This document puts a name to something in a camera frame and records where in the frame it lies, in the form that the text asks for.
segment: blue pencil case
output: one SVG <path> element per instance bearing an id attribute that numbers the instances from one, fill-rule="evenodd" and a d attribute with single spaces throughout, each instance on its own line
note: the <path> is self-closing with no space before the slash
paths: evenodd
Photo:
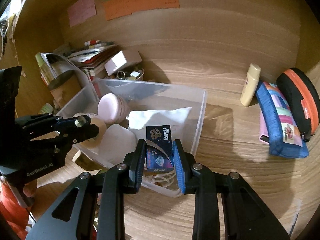
<path id="1" fill-rule="evenodd" d="M 309 155 L 288 102 L 274 84 L 259 81 L 256 97 L 268 131 L 269 153 L 284 158 L 305 158 Z"/>

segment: plastic bin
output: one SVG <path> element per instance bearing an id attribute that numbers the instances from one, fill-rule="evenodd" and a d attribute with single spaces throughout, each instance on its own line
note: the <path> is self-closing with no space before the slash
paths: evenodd
<path id="1" fill-rule="evenodd" d="M 58 116 L 70 118 L 79 112 L 97 114 L 99 100 L 107 93 L 121 96 L 132 111 L 174 110 L 191 106 L 191 112 L 183 129 L 182 145 L 186 152 L 196 155 L 206 105 L 207 93 L 204 89 L 153 82 L 95 79 L 69 101 L 58 112 Z M 128 121 L 125 120 L 121 125 L 128 128 Z M 74 147 L 94 159 L 95 153 L 78 144 Z M 116 164 L 110 163 L 107 168 Z M 170 197 L 181 195 L 177 181 L 168 188 L 152 184 L 145 179 L 142 180 L 142 185 Z"/>

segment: red label tag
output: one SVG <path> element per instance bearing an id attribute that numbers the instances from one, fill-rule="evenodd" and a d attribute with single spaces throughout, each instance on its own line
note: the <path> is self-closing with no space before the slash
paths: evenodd
<path id="1" fill-rule="evenodd" d="M 305 117 L 306 119 L 309 119 L 309 118 L 310 118 L 310 114 L 309 114 L 308 106 L 307 106 L 305 100 L 302 99 L 300 102 L 301 102 L 301 105 L 302 105 L 302 108 L 303 108 L 304 117 Z"/>

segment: orange trim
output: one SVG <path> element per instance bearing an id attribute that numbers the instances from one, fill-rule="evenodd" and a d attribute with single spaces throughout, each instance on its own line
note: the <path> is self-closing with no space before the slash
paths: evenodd
<path id="1" fill-rule="evenodd" d="M 319 124 L 319 116 L 316 103 L 305 83 L 292 69 L 287 69 L 286 71 L 284 71 L 284 74 L 286 74 L 291 79 L 291 81 L 300 91 L 303 99 L 305 99 L 304 103 L 307 105 L 310 114 L 311 134 L 314 134 Z"/>

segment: red clothing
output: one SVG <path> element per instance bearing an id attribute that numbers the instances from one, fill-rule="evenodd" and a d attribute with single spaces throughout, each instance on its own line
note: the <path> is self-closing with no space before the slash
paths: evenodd
<path id="1" fill-rule="evenodd" d="M 1 184 L 1 187 L 0 212 L 18 237 L 25 240 L 28 233 L 25 228 L 29 221 L 29 213 L 18 204 L 17 199 L 6 184 Z"/>

